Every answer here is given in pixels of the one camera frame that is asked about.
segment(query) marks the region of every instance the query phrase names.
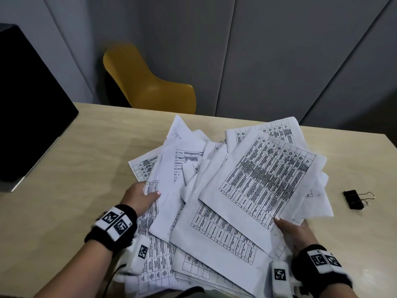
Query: black wristband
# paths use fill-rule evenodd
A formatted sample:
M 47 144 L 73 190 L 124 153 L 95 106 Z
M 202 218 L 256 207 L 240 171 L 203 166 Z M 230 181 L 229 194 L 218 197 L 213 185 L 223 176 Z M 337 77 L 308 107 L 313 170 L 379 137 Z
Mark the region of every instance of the black wristband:
M 136 212 L 130 206 L 117 205 L 97 220 L 84 242 L 96 240 L 115 256 L 120 250 L 131 245 L 137 229 L 136 219 Z
M 322 245 L 310 245 L 300 251 L 292 260 L 291 270 L 314 298 L 335 283 L 344 283 L 353 288 L 345 270 Z

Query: binder clip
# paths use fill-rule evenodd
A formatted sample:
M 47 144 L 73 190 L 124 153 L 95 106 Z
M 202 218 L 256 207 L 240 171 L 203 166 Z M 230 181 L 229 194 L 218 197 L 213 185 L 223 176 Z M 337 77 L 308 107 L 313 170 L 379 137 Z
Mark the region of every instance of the binder clip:
M 366 199 L 360 199 L 359 195 L 371 194 L 372 197 L 368 197 Z M 350 209 L 361 210 L 364 206 L 368 206 L 367 200 L 374 200 L 375 195 L 368 191 L 366 193 L 357 193 L 355 190 L 344 191 L 343 195 L 345 196 L 347 204 L 349 204 Z

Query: hand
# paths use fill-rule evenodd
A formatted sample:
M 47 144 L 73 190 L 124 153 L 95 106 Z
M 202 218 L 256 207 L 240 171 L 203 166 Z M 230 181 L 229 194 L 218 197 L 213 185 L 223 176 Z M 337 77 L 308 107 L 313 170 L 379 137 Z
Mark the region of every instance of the hand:
M 126 190 L 120 202 L 120 204 L 126 204 L 134 209 L 138 217 L 143 215 L 161 195 L 159 191 L 145 195 L 143 193 L 145 183 L 146 182 L 143 181 L 132 184 L 131 187 Z
M 306 220 L 303 221 L 301 226 L 294 225 L 278 216 L 275 216 L 273 220 L 284 236 L 287 234 L 290 235 L 294 244 L 294 249 L 292 250 L 292 254 L 294 256 L 297 256 L 299 252 L 306 247 L 318 244 L 318 241 L 313 234 L 313 231 L 309 228 L 309 225 L 307 225 Z

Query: cable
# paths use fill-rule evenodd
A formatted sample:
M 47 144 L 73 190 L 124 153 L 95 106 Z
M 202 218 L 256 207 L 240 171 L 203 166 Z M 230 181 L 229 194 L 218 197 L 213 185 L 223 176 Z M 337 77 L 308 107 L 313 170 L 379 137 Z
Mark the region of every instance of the cable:
M 113 272 L 112 277 L 109 279 L 109 282 L 108 282 L 108 284 L 106 285 L 105 291 L 103 292 L 102 298 L 105 298 L 105 297 L 106 297 L 106 292 L 108 291 L 108 287 L 109 287 L 110 283 L 112 282 L 113 277 L 116 275 L 117 271 L 120 270 L 121 268 L 126 267 L 126 266 L 127 266 L 127 264 L 125 263 L 125 264 L 119 266 L 119 267 Z

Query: wooden table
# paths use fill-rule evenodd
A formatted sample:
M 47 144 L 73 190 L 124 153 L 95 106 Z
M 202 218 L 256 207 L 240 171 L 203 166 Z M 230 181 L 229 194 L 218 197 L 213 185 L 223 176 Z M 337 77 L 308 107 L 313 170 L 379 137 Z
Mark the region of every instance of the wooden table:
M 0 193 L 0 295 L 32 297 L 82 246 L 94 219 L 117 204 L 135 177 L 127 161 L 160 146 L 175 114 L 76 104 L 79 116 L 14 193 Z M 213 141 L 258 124 L 181 115 Z M 385 135 L 302 127 L 328 158 L 326 191 L 335 216 L 310 220 L 361 298 L 397 293 L 397 150 Z M 350 210 L 342 191 L 376 200 Z

